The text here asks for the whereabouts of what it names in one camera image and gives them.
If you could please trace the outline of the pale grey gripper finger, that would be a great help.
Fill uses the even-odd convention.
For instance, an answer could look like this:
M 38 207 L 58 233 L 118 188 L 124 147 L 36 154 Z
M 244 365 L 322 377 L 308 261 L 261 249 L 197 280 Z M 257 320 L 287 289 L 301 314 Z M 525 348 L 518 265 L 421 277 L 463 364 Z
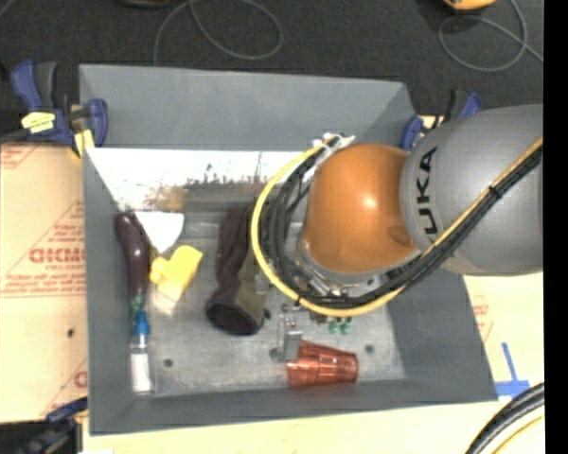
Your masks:
M 270 350 L 270 358 L 273 362 L 283 361 L 283 342 L 285 336 L 285 317 L 279 315 L 275 330 L 275 346 Z
M 284 318 L 283 356 L 297 357 L 303 331 L 293 317 Z

